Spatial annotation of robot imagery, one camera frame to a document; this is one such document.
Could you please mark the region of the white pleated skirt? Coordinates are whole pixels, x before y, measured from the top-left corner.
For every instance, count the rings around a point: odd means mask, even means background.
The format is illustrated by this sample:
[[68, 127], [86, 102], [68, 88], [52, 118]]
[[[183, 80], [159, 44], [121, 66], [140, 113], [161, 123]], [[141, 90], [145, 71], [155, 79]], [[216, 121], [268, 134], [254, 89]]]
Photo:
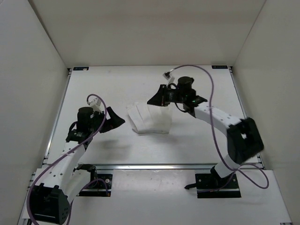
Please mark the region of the white pleated skirt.
[[146, 102], [126, 106], [132, 130], [137, 134], [168, 134], [172, 125], [172, 106], [160, 107]]

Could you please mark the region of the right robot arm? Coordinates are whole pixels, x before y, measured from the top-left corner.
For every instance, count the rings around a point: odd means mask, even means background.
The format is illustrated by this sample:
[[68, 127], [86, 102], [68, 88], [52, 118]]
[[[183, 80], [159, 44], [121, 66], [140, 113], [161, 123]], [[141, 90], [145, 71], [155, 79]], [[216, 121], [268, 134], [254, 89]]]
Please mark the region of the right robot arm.
[[250, 158], [264, 149], [264, 144], [255, 121], [240, 119], [212, 106], [207, 99], [197, 95], [192, 88], [194, 79], [183, 76], [177, 84], [161, 84], [157, 93], [147, 104], [167, 107], [170, 103], [182, 104], [184, 112], [207, 122], [212, 130], [219, 130], [227, 138], [227, 155], [211, 169], [210, 183], [220, 188], [227, 177]]

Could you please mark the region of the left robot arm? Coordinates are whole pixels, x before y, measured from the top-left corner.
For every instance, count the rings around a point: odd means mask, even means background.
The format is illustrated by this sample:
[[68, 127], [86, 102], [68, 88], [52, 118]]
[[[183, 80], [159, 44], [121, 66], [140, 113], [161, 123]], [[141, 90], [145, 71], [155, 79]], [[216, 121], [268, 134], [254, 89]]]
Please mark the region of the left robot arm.
[[97, 107], [81, 107], [77, 120], [68, 130], [60, 158], [49, 165], [35, 179], [27, 200], [27, 211], [34, 224], [47, 222], [62, 225], [70, 219], [71, 204], [85, 187], [98, 182], [96, 167], [78, 164], [92, 137], [123, 125], [111, 107], [100, 111]]

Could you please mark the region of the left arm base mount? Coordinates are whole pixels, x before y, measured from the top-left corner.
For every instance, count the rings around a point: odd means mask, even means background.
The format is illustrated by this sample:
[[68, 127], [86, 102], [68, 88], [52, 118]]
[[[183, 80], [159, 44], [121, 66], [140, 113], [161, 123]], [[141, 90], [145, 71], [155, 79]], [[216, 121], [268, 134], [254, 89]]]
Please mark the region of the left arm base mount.
[[75, 171], [87, 171], [90, 173], [90, 184], [79, 192], [79, 196], [85, 197], [110, 197], [113, 183], [111, 173], [98, 172], [95, 165], [79, 164]]

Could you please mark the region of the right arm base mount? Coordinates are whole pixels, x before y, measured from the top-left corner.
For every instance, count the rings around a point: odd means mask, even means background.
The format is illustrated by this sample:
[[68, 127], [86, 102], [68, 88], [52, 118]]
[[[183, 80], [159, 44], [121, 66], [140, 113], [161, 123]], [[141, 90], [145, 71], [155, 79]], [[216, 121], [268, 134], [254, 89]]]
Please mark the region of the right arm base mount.
[[216, 178], [208, 171], [196, 171], [195, 182], [184, 187], [186, 190], [195, 188], [198, 199], [241, 198], [240, 187], [235, 173]]

